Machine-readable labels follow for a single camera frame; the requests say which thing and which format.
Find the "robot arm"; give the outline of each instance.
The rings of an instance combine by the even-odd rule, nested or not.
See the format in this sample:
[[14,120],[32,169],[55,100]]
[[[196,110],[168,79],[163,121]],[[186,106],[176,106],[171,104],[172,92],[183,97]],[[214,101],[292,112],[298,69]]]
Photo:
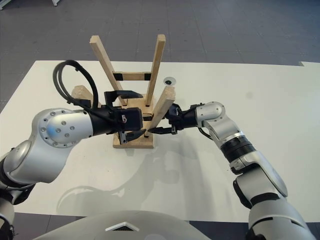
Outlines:
[[226,115],[221,103],[192,105],[186,111],[173,104],[165,117],[171,128],[157,127],[149,131],[177,134],[178,130],[198,127],[214,141],[232,172],[238,175],[233,188],[241,203],[250,209],[247,240],[315,239],[301,215],[287,202],[288,191],[282,178]]
[[[87,79],[93,91],[93,103],[72,98],[64,88],[61,73],[71,65]],[[59,74],[59,84],[55,75]],[[106,105],[98,108],[98,92],[89,73],[75,61],[57,65],[53,72],[58,92],[69,102],[82,107],[79,110],[53,108],[39,112],[32,121],[31,135],[10,152],[0,157],[0,239],[12,239],[14,228],[13,205],[25,201],[36,183],[51,183],[64,168],[67,158],[82,139],[101,134],[119,134],[126,144],[146,131],[142,112],[138,107],[113,107],[117,97],[142,98],[133,91],[105,92]]]

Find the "white table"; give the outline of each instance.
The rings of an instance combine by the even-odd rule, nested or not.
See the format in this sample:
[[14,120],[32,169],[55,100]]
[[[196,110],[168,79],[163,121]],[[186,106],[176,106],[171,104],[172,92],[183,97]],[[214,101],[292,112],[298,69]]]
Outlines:
[[[29,137],[33,117],[68,105],[56,92],[59,61],[36,61],[0,115],[0,155]],[[112,89],[99,62],[80,61],[103,92]],[[113,62],[117,71],[144,72],[151,62]],[[286,182],[288,200],[307,222],[320,221],[320,63],[279,66],[230,63],[161,63],[163,79],[175,77],[176,103],[219,101]],[[66,68],[67,89],[88,84]],[[145,93],[147,82],[123,82]],[[215,144],[196,128],[156,135],[155,149],[114,149],[113,137],[81,141],[51,184],[38,183],[17,212],[90,216],[113,210],[148,210],[184,220],[247,222],[249,211],[235,194],[235,175]]]

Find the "wooden plank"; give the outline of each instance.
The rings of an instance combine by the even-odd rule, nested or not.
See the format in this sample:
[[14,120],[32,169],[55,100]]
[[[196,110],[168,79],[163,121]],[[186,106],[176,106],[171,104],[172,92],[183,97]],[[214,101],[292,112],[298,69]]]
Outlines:
[[161,63],[162,54],[164,53],[166,44],[166,36],[164,34],[158,34],[156,38],[155,51],[153,56],[151,79],[149,81],[148,90],[146,92],[145,105],[149,106],[152,96],[154,94],[159,67]]
[[91,101],[91,105],[94,102],[93,94],[83,85],[75,86],[71,92],[71,96],[75,99],[86,99]]
[[[90,38],[90,45],[92,47],[92,50],[95,54],[95,56],[98,58],[106,76],[108,77],[112,87],[114,90],[123,90],[121,84],[116,81],[113,72],[115,71],[114,68],[112,67],[112,64],[110,62],[110,59],[107,55],[107,52],[100,40],[100,37],[98,35],[93,35]],[[121,102],[121,105],[125,106],[127,105],[126,99],[122,99],[119,97],[119,100]]]
[[153,110],[152,120],[146,129],[144,136],[150,137],[152,134],[148,132],[149,129],[153,129],[157,127],[160,123],[161,119],[165,116],[170,106],[174,103],[176,99],[176,92],[174,86],[166,86],[160,96],[159,101],[156,103]]
[[[127,106],[123,106],[123,108],[133,108],[138,107],[142,111],[142,115],[150,115],[153,112],[154,99],[152,99],[150,106],[146,106],[146,99],[144,98],[133,98],[128,99]],[[150,121],[143,121],[143,129],[147,129],[149,127]],[[149,137],[144,137],[142,135],[136,140],[129,141],[127,144],[120,144],[118,133],[113,135],[113,147],[116,149],[153,149],[154,148],[154,137],[150,135]]]
[[151,72],[150,71],[143,71],[143,72],[114,71],[113,74],[121,74],[123,81],[145,81],[145,74],[151,74]]

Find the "gray floor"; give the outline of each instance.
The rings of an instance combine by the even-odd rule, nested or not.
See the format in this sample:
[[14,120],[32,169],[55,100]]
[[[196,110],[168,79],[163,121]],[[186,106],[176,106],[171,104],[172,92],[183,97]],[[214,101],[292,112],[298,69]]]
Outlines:
[[[320,1],[12,0],[0,11],[0,112],[35,60],[96,60],[88,42],[98,34],[112,61],[151,62],[159,33],[165,62],[320,62]],[[76,219],[17,214],[16,239]],[[228,227],[193,224],[213,239],[233,239]],[[319,234],[319,224],[310,228]],[[233,229],[239,237],[244,226]]]

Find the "round hole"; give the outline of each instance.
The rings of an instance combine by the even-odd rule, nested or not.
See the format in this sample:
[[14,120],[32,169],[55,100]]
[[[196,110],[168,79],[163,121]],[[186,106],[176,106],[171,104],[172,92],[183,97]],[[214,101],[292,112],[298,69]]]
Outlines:
[[176,84],[176,79],[172,76],[167,76],[164,80],[163,80],[164,84],[167,86],[173,86]]

